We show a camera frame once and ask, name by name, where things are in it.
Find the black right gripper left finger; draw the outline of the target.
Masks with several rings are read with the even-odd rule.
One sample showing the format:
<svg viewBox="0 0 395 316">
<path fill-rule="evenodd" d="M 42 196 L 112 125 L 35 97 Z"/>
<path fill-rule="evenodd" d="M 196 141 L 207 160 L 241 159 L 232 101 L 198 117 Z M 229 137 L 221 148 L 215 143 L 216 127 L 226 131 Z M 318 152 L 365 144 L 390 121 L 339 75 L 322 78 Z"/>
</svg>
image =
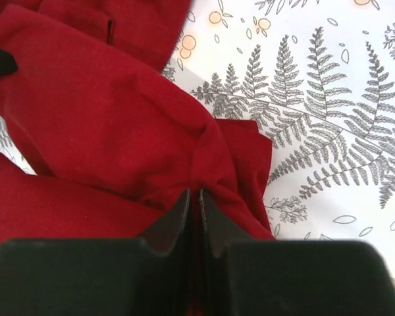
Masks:
<svg viewBox="0 0 395 316">
<path fill-rule="evenodd" d="M 190 191 L 131 239 L 0 245 L 0 315 L 185 315 Z"/>
</svg>

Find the red t shirt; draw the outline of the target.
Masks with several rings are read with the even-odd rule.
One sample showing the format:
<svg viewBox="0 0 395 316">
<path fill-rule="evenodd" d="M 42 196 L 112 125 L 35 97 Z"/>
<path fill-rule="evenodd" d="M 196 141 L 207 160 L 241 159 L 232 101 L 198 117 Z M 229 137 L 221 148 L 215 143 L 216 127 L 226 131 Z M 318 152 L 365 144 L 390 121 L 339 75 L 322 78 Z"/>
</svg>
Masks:
<svg viewBox="0 0 395 316">
<path fill-rule="evenodd" d="M 0 153 L 0 243 L 129 238 L 202 188 L 270 240 L 270 139 L 216 119 L 162 76 L 189 1 L 0 1 L 0 116 L 33 168 Z"/>
</svg>

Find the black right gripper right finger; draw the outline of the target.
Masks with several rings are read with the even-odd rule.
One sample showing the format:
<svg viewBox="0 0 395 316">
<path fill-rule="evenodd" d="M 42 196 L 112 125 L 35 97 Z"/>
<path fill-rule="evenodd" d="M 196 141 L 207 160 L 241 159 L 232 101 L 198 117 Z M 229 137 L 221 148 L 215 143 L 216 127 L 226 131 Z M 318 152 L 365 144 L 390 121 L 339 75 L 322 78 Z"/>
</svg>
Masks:
<svg viewBox="0 0 395 316">
<path fill-rule="evenodd" d="M 206 315 L 395 315 L 395 288 L 369 244 L 261 241 L 199 197 Z"/>
</svg>

